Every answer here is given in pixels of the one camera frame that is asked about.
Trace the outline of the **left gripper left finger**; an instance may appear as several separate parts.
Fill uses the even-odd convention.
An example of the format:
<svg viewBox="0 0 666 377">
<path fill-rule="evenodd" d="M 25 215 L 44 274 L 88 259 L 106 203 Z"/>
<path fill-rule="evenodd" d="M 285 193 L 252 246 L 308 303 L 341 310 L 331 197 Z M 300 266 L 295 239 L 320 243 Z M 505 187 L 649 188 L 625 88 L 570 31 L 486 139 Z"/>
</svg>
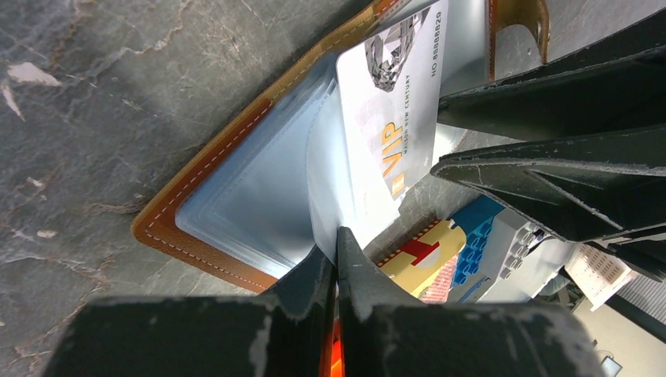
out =
<svg viewBox="0 0 666 377">
<path fill-rule="evenodd" d="M 76 315 L 48 376 L 326 376 L 335 267 L 313 249 L 255 296 L 99 298 Z"/>
</svg>

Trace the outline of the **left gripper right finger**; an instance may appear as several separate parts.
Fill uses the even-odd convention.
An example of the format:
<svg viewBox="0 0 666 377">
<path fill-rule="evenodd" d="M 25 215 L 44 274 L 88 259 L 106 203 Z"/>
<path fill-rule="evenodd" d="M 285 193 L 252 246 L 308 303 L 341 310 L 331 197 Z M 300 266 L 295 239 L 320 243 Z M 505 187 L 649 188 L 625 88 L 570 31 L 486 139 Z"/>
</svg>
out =
<svg viewBox="0 0 666 377">
<path fill-rule="evenodd" d="M 582 324 L 543 303 L 426 304 L 337 235 L 342 359 L 348 376 L 600 376 Z"/>
</svg>

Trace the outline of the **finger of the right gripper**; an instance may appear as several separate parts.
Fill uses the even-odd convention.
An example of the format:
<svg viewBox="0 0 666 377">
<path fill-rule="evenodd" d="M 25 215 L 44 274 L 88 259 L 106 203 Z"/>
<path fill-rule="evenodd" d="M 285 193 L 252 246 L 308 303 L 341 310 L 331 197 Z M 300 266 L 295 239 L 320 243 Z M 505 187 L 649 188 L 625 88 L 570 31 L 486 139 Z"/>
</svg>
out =
<svg viewBox="0 0 666 377">
<path fill-rule="evenodd" d="M 608 132 L 665 138 L 665 11 L 520 75 L 442 97 L 449 126 L 523 141 Z"/>
<path fill-rule="evenodd" d="M 457 152 L 430 172 L 488 196 L 560 240 L 665 232 L 663 124 Z"/>
</svg>

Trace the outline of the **silver VIP card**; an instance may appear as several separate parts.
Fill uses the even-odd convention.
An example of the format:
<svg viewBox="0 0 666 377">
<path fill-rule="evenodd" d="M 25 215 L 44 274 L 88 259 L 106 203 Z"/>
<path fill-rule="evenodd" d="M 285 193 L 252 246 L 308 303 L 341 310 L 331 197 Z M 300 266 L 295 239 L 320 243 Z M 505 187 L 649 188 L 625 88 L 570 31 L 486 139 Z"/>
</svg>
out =
<svg viewBox="0 0 666 377">
<path fill-rule="evenodd" d="M 432 165 L 448 11 L 419 1 L 337 59 L 344 123 L 365 144 L 374 196 L 402 200 Z"/>
</svg>

